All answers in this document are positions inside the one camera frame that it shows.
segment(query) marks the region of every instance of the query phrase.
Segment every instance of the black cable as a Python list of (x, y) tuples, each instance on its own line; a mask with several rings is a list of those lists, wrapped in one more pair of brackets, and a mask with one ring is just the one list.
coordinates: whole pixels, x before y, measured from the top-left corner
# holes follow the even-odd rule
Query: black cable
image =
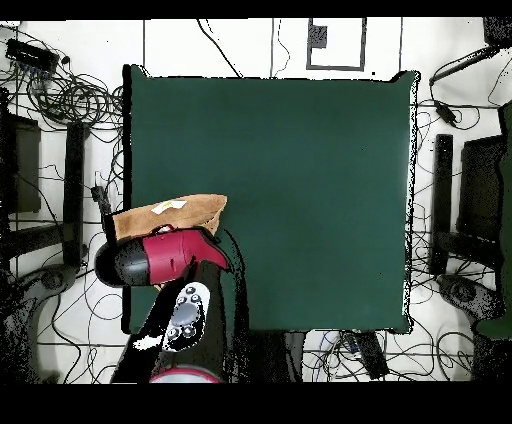
[[(441, 360), (441, 355), (440, 355), (440, 344), (441, 344), (441, 341), (447, 337), (447, 336), (450, 336), (450, 335), (457, 335), (457, 336), (460, 336), (460, 337), (463, 337), (465, 338), (466, 340), (469, 340), (471, 343), (473, 343), (473, 339), (471, 337), (469, 337), (467, 334), (464, 334), (464, 333), (461, 333), (460, 331), (448, 331), (446, 333), (444, 333), (443, 335), (441, 335), (438, 339), (437, 339), (437, 343), (435, 345), (435, 348), (436, 348), (436, 357), (437, 357), (437, 361), (438, 361), (438, 364), (439, 364), (439, 368), (441, 369), (441, 372), (444, 376), (444, 378), (446, 378), (447, 381), (450, 381), (450, 378), (448, 377), (448, 375), (446, 374), (445, 370), (444, 370), (444, 367), (443, 366), (447, 366), (446, 364), (443, 363), (443, 361)], [(451, 357), (448, 357), (452, 362), (455, 362), (457, 363), (459, 366), (461, 366), (462, 368), (464, 368), (466, 371), (468, 372), (471, 372), (471, 369), (467, 366), (465, 366), (464, 364), (462, 364), (462, 361), (461, 363), (455, 361), (453, 358)]]
[(496, 87), (498, 86), (498, 82), (501, 78), (501, 76), (503, 75), (503, 72), (505, 72), (505, 69), (507, 69), (507, 66), (510, 64), (510, 62), (512, 62), (512, 57), (508, 60), (508, 62), (505, 64), (505, 66), (503, 67), (503, 69), (501, 70), (501, 72), (498, 74), (498, 77), (496, 78), (496, 81), (494, 82), (494, 85), (492, 86), (492, 90), (491, 92), (489, 93), (489, 95), (487, 96), (487, 101), (489, 103), (491, 103), (492, 105), (494, 106), (498, 106), (500, 107), (499, 104), (497, 103), (494, 103), (492, 100), (491, 100), (491, 96), (492, 96), (492, 93), (494, 93), (494, 90), (496, 90)]
[(104, 366), (104, 367), (100, 370), (100, 372), (98, 373), (98, 375), (97, 375), (96, 377), (94, 377), (94, 380), (93, 380), (92, 384), (94, 384), (94, 383), (98, 383), (98, 384), (100, 384), (100, 382), (98, 381), (98, 379), (100, 378), (100, 375), (101, 375), (101, 374), (103, 374), (103, 371), (105, 371), (106, 369), (109, 369), (109, 368), (115, 368), (115, 367), (117, 367), (117, 365), (106, 365), (106, 366)]
[(222, 55), (222, 57), (224, 58), (224, 60), (227, 62), (227, 64), (229, 65), (229, 67), (233, 70), (233, 72), (235, 73), (235, 75), (238, 77), (238, 78), (243, 78), (243, 75), (241, 73), (239, 73), (234, 67), (233, 65), (231, 64), (231, 62), (228, 60), (228, 58), (226, 57), (226, 55), (224, 54), (224, 52), (222, 51), (222, 49), (219, 47), (219, 45), (217, 44), (217, 42), (210, 36), (210, 34), (208, 34), (203, 26), (201, 25), (201, 21), (199, 19), (196, 19), (196, 22), (197, 22), (197, 25), (199, 25), (199, 28), (201, 29), (201, 32), (206, 35), (206, 37), (213, 43), (213, 45), (215, 47), (217, 47), (217, 50), (219, 51), (219, 53)]
[(277, 42), (281, 45), (281, 47), (282, 47), (283, 49), (285, 49), (285, 50), (286, 50), (286, 54), (288, 55), (288, 58), (286, 59), (286, 63), (284, 64), (284, 67), (283, 67), (282, 69), (279, 69), (279, 71), (277, 71), (277, 72), (274, 74), (274, 78), (277, 78), (277, 74), (278, 74), (279, 72), (282, 72), (282, 71), (284, 71), (284, 70), (286, 69), (286, 67), (288, 66), (288, 62), (290, 61), (290, 58), (291, 58), (291, 56), (290, 56), (290, 52), (289, 52), (289, 51), (288, 51), (288, 49), (284, 46), (284, 44), (283, 44), (283, 43), (281, 43), (281, 39), (279, 38), (280, 33), (281, 33), (281, 21), (282, 21), (282, 19), (279, 19), (279, 27), (278, 27), (278, 29), (277, 29)]
[(46, 203), (46, 207), (48, 208), (48, 212), (50, 212), (50, 215), (53, 219), (53, 222), (55, 223), (55, 225), (57, 226), (57, 228), (59, 229), (59, 236), (60, 236), (60, 241), (62, 243), (62, 245), (64, 246), (64, 234), (62, 234), (62, 228), (61, 226), (59, 225), (59, 223), (57, 222), (57, 217), (55, 216), (55, 214), (53, 213), (52, 211), (52, 208), (50, 207), (50, 203), (48, 203), (48, 199), (46, 199), (46, 196), (43, 194), (43, 192), (39, 189), (39, 187), (37, 187), (36, 185), (32, 184), (30, 181), (28, 181), (27, 179), (25, 179), (23, 176), (21, 176), (19, 173), (16, 174), (18, 176), (18, 178), (22, 181), (24, 181), (26, 184), (28, 184), (29, 186), (33, 187), (35, 190), (38, 191), (38, 193), (41, 195), (41, 197), (43, 198), (44, 202)]
[(77, 366), (78, 364), (78, 361), (80, 361), (80, 358), (82, 357), (82, 350), (80, 349), (80, 346), (77, 346), (76, 343), (72, 342), (71, 340), (69, 340), (67, 337), (63, 336), (59, 330), (57, 330), (57, 327), (55, 326), (55, 316), (57, 315), (57, 312), (59, 311), (59, 307), (60, 307), (60, 302), (61, 302), (61, 296), (60, 296), (60, 293), (57, 295), (57, 307), (55, 308), (55, 311), (53, 312), (53, 315), (52, 315), (52, 318), (51, 318), (51, 326), (53, 328), (53, 331), (55, 332), (55, 334), (57, 334), (57, 336), (59, 336), (62, 340), (65, 340), (66, 342), (68, 342), (69, 344), (73, 345), (74, 347), (77, 348), (78, 350), (78, 357), (76, 358), (73, 366), (69, 369), (68, 373), (66, 374), (66, 377), (64, 377), (64, 382), (63, 384), (66, 384), (67, 381), (68, 381), (68, 378), (69, 376), (71, 375), (71, 373), (73, 372), (73, 370), (75, 369), (75, 367)]

